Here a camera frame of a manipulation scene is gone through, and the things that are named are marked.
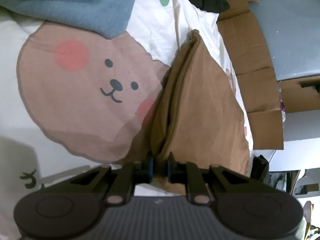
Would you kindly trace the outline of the brown t-shirt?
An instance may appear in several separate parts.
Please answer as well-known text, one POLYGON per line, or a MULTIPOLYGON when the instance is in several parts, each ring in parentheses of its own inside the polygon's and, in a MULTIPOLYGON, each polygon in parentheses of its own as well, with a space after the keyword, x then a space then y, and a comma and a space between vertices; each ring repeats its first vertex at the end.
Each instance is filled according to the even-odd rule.
POLYGON ((172 155, 200 168, 217 164, 249 174, 244 112, 227 74, 197 30, 178 52, 147 119, 149 147, 157 165, 172 155))

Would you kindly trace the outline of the black textured storage bag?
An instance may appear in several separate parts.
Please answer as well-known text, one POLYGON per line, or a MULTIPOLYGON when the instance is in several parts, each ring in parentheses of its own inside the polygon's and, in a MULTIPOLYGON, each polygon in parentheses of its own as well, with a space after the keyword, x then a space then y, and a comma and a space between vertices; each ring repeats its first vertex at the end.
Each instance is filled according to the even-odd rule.
POLYGON ((263 155, 255 156, 253 158, 250 178, 266 185, 270 182, 269 162, 263 155))

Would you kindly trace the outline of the white cartoon bed sheet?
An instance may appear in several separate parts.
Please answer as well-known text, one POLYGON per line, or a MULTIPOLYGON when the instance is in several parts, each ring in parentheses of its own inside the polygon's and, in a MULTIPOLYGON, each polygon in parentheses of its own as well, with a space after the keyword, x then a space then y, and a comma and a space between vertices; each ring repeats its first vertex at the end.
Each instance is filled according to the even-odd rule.
POLYGON ((1 6, 1 239, 19 238, 13 209, 25 194, 145 158, 148 114, 193 30, 244 112, 250 174, 252 133, 218 18, 188 0, 135 0, 125 32, 105 38, 1 6))

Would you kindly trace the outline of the brown cardboard sheet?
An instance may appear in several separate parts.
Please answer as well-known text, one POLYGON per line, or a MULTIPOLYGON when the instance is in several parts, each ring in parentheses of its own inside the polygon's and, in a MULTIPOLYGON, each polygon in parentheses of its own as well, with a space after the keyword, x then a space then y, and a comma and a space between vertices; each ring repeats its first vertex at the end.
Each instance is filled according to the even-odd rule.
POLYGON ((278 83, 260 24, 249 0, 227 0, 217 22, 248 116, 255 150, 284 148, 278 83))

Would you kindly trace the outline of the cardboard box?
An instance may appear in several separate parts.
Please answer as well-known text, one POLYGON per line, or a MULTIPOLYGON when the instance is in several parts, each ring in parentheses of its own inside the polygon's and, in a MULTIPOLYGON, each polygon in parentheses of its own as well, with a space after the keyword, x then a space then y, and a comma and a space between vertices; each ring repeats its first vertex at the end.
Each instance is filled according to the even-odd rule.
POLYGON ((286 113, 319 110, 319 75, 279 82, 286 113))

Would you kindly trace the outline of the blue-grey fleece cloth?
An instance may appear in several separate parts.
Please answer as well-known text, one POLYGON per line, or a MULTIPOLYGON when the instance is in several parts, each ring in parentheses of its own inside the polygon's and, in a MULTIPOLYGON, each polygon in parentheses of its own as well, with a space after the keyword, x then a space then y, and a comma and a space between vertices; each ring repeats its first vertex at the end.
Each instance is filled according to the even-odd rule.
POLYGON ((1 0, 21 15, 93 31, 105 38, 125 32, 135 0, 1 0))

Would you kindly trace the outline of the grey-blue chair seat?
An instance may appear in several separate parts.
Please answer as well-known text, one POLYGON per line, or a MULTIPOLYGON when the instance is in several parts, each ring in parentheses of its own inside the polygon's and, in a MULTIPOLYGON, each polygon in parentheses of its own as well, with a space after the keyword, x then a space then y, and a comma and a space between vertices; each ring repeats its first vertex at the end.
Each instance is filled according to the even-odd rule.
POLYGON ((263 31, 278 81, 319 75, 319 0, 249 3, 263 31))

